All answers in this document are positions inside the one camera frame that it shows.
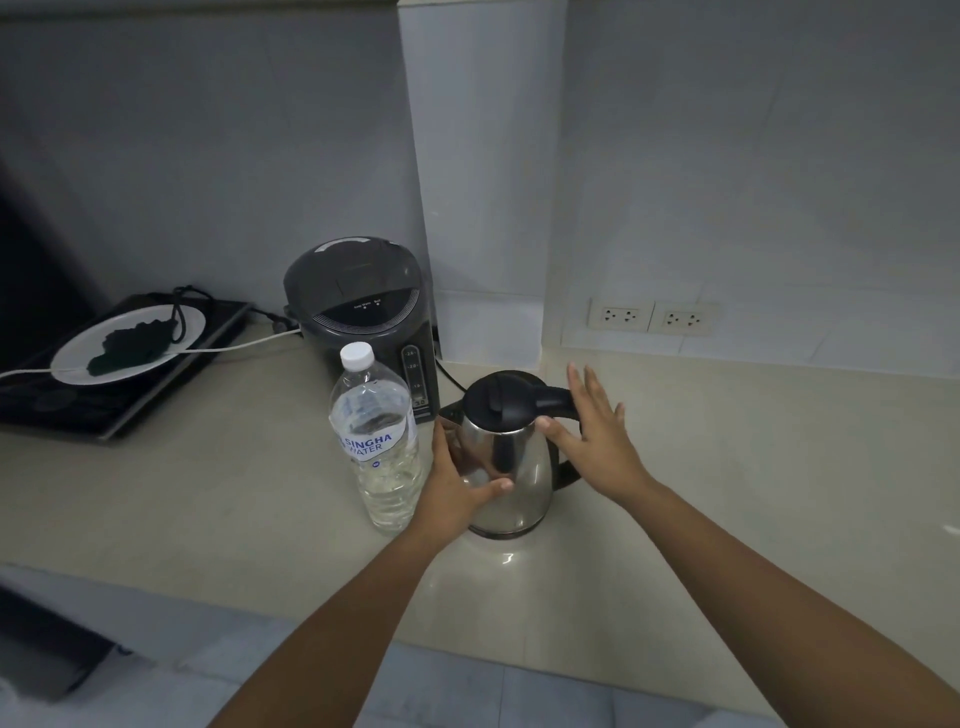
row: tiled floor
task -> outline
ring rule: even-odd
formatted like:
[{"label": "tiled floor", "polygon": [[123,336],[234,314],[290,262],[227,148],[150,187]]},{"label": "tiled floor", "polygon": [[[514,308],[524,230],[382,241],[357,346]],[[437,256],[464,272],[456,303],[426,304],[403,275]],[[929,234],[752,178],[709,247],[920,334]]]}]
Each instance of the tiled floor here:
[{"label": "tiled floor", "polygon": [[[0,694],[2,728],[203,728],[290,633],[262,620],[176,668],[111,655],[57,705]],[[680,700],[394,644],[357,728],[773,728]]]}]

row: plastic bottle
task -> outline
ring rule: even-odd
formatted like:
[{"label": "plastic bottle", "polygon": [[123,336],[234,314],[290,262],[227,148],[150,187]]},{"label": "plastic bottle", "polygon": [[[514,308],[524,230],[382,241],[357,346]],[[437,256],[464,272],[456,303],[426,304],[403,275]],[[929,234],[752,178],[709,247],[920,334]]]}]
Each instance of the plastic bottle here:
[{"label": "plastic bottle", "polygon": [[340,350],[344,373],[330,394],[330,424],[349,455],[373,524],[396,533],[413,516],[423,468],[410,390],[374,360],[366,342]]}]

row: electrical outlet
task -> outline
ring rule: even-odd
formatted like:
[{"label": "electrical outlet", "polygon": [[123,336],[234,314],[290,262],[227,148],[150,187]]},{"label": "electrical outlet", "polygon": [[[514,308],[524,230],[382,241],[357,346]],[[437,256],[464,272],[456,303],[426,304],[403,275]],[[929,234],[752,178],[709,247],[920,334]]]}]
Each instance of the electrical outlet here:
[{"label": "electrical outlet", "polygon": [[709,336],[720,315],[716,303],[663,303],[657,301],[650,318],[649,333],[676,336]]},{"label": "electrical outlet", "polygon": [[647,330],[653,312],[653,302],[628,305],[625,303],[604,303],[593,299],[590,301],[587,326],[588,328],[601,328],[610,331],[643,332]]}]

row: bottle cap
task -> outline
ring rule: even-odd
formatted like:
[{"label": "bottle cap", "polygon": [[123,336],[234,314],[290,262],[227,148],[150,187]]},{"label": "bottle cap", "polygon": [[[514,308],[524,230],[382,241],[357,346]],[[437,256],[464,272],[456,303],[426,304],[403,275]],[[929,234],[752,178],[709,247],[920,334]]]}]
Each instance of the bottle cap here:
[{"label": "bottle cap", "polygon": [[340,361],[348,372],[363,372],[373,364],[373,348],[366,341],[354,341],[340,349]]}]

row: hand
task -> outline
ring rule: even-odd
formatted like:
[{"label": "hand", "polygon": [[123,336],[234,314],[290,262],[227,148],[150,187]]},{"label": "hand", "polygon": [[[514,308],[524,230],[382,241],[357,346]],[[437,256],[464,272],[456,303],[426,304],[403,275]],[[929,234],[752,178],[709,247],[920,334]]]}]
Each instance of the hand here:
[{"label": "hand", "polygon": [[450,459],[444,428],[437,421],[433,424],[433,468],[407,530],[420,534],[439,551],[467,530],[478,508],[513,488],[509,478],[469,487]]},{"label": "hand", "polygon": [[582,438],[570,434],[556,420],[537,418],[537,430],[553,441],[597,493],[623,504],[636,489],[653,481],[623,426],[623,402],[610,407],[607,393],[590,367],[584,367],[587,385],[573,364],[566,380],[580,415]]}]

